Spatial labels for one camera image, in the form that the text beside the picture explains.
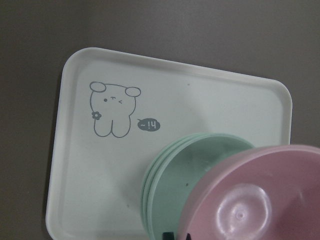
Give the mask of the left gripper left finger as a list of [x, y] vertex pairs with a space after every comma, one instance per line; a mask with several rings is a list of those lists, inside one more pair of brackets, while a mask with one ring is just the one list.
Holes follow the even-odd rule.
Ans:
[[163, 232], [162, 240], [175, 240], [174, 232]]

